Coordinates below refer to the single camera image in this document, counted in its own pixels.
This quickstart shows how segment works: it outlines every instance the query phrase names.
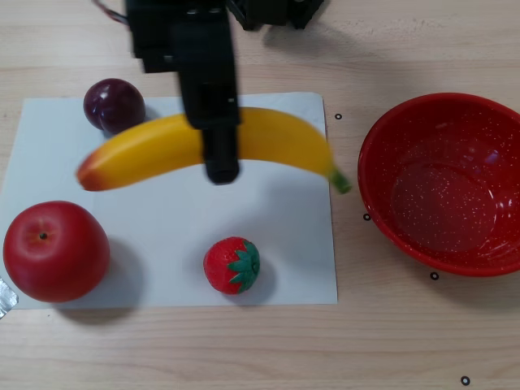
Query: banana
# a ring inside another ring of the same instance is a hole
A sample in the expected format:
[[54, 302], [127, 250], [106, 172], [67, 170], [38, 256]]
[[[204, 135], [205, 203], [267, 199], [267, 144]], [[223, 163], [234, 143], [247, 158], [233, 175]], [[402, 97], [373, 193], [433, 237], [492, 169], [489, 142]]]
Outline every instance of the banana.
[[[272, 161], [324, 176], [347, 193], [327, 140], [311, 124], [276, 110], [241, 108], [240, 159]], [[202, 136], [184, 115], [130, 128], [90, 154], [76, 176], [84, 189], [117, 189], [175, 169], [201, 164]]]

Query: strawberry leaves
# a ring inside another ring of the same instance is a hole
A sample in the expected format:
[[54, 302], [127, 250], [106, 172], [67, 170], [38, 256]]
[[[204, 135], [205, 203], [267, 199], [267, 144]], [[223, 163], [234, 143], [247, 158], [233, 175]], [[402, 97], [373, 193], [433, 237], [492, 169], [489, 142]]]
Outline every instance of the strawberry leaves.
[[230, 280], [230, 283], [240, 283], [239, 293], [251, 288], [257, 279], [260, 271], [260, 253], [252, 242], [244, 240], [244, 250], [236, 250], [238, 256], [236, 262], [230, 262], [227, 268], [237, 274]]

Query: foil wrapper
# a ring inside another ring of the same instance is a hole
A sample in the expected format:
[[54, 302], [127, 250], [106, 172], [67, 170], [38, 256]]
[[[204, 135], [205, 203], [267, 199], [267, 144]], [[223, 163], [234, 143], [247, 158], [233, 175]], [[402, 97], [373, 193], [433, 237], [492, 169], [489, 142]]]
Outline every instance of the foil wrapper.
[[0, 278], [0, 319], [16, 306], [18, 296], [6, 282]]

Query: white paper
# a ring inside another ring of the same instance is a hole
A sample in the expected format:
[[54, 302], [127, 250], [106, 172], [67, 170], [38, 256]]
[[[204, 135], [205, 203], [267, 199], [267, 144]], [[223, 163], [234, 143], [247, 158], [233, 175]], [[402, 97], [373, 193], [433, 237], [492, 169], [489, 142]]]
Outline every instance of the white paper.
[[[242, 106], [285, 111], [325, 132], [315, 93], [244, 96]], [[150, 118], [182, 111], [177, 97], [146, 99]], [[202, 166], [173, 171], [104, 193], [76, 183], [80, 161], [103, 142], [80, 99], [30, 99], [0, 197], [0, 233], [25, 208], [68, 200], [92, 212], [110, 238], [112, 262], [102, 283], [63, 308], [331, 304], [337, 302], [327, 181], [271, 162], [241, 162], [238, 180], [214, 186]], [[261, 255], [253, 287], [216, 292], [202, 268], [206, 251], [228, 236], [252, 241]], [[20, 292], [16, 309], [45, 308]]]

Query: red bowl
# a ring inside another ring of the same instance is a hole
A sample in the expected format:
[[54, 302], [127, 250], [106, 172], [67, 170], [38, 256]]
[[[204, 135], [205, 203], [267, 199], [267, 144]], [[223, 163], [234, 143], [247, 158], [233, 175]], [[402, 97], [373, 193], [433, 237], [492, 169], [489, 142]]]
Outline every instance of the red bowl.
[[359, 155], [368, 212], [399, 248], [468, 276], [520, 270], [520, 115], [462, 93], [385, 114]]

